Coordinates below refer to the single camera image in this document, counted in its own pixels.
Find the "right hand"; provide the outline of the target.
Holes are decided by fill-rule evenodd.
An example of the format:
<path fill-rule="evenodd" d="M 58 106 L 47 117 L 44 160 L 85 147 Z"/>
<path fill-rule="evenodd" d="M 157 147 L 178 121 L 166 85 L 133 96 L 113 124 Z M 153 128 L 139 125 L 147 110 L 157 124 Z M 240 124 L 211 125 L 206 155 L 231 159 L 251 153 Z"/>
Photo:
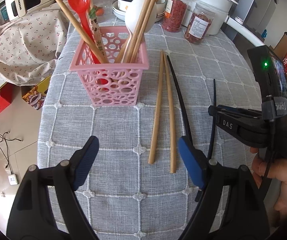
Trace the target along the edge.
<path fill-rule="evenodd" d="M 287 159 L 275 160 L 267 177 L 281 182 L 279 197 L 273 205 L 272 226 L 276 228 L 287 219 Z"/>

